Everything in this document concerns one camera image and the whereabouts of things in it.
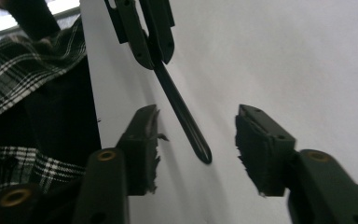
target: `white backdrop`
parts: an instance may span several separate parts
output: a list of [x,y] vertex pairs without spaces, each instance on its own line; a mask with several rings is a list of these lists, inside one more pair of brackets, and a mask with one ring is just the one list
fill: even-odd
[[135,111],[157,104],[156,194],[131,197],[131,223],[290,223],[286,198],[264,199],[238,160],[239,104],[265,110],[296,149],[333,155],[358,182],[358,0],[171,0],[168,65],[213,153],[194,154],[153,72],[119,45],[103,0],[82,0],[103,147]]

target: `brass screw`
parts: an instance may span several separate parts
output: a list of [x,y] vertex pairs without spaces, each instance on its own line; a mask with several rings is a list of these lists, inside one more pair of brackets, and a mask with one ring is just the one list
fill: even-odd
[[104,151],[98,154],[98,160],[99,161],[110,161],[114,159],[116,156],[116,153],[113,151]]
[[32,192],[28,189],[14,189],[2,197],[0,205],[2,207],[11,207],[25,202]]
[[330,161],[330,157],[322,152],[311,151],[308,153],[308,156],[315,161],[321,161],[321,162]]

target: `plaid shirt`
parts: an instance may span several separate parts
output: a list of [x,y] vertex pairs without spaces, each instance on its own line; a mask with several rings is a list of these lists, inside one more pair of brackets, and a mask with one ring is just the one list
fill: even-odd
[[[72,28],[33,42],[21,36],[0,41],[0,116],[86,56],[81,19]],[[85,168],[46,156],[34,147],[0,146],[0,190],[39,183],[44,192],[85,173]]]

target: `person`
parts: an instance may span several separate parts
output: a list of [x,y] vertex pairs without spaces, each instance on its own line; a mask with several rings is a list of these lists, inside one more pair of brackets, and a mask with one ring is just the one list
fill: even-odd
[[43,0],[0,0],[28,35],[0,40],[0,191],[46,193],[101,149],[81,19],[61,30]]

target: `black mount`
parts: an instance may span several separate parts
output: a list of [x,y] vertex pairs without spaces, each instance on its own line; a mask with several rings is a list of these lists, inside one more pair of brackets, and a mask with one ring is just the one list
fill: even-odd
[[263,196],[282,197],[295,224],[358,224],[358,185],[327,153],[295,151],[296,139],[264,111],[240,105],[236,145]]
[[128,196],[156,189],[158,111],[139,109],[116,147],[89,156],[86,174],[43,194],[36,184],[0,192],[0,223],[128,224]]
[[140,0],[149,35],[139,21],[135,1],[115,0],[116,8],[112,8],[108,0],[104,2],[119,43],[128,42],[135,60],[155,71],[194,152],[201,161],[210,164],[211,150],[164,66],[171,60],[174,50],[171,31],[174,21],[169,0]]

